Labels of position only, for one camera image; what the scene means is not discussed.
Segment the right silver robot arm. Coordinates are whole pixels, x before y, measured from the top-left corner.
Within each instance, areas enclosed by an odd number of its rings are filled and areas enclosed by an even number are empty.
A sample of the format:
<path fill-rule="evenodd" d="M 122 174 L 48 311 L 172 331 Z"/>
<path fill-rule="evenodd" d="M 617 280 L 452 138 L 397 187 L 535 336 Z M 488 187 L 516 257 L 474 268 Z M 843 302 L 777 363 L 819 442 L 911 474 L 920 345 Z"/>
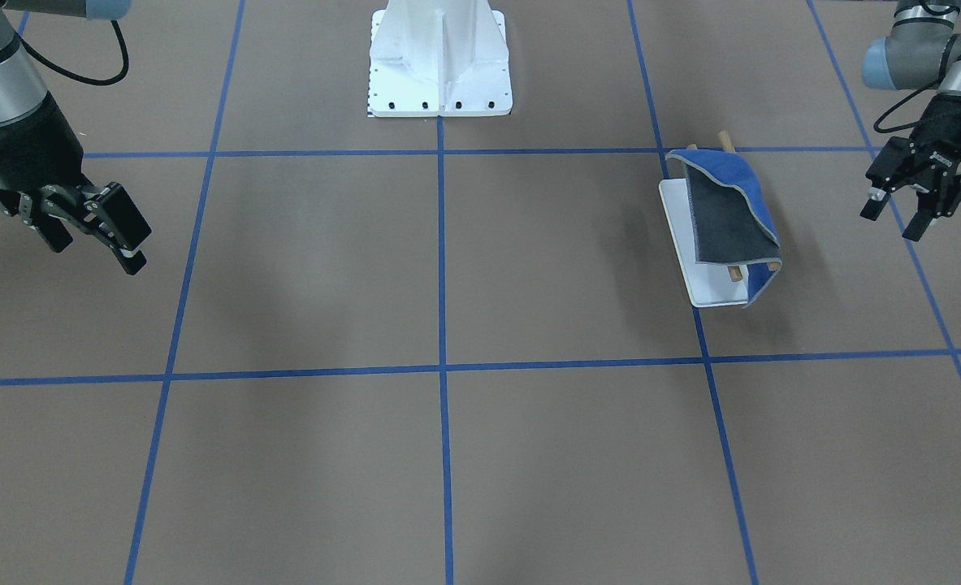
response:
<path fill-rule="evenodd" d="M 72 243 L 69 228 L 92 236 L 132 276 L 145 267 L 140 248 L 152 229 L 120 183 L 97 186 L 86 177 L 82 145 L 39 73 L 48 67 L 92 86 L 126 78 L 130 55 L 119 21 L 130 7 L 128 1 L 0 1 L 0 212 L 16 216 L 56 253 Z M 119 73 L 95 79 L 50 62 L 12 26 L 8 10 L 109 22 L 119 42 Z"/>

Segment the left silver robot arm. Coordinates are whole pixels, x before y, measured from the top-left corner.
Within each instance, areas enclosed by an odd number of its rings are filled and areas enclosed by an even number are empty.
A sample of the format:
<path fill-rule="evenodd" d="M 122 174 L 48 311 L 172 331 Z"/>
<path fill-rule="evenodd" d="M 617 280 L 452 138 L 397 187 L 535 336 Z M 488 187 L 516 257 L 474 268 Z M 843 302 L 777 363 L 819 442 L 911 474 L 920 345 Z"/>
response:
<path fill-rule="evenodd" d="M 917 193 L 917 211 L 903 231 L 919 241 L 937 219 L 950 218 L 961 203 L 961 33 L 955 25 L 961 1 L 900 1 L 891 31 L 864 57 L 862 79 L 871 89 L 932 90 L 917 121 L 875 131 L 888 136 L 866 176 L 868 200 L 860 214 L 880 218 L 893 193 Z"/>

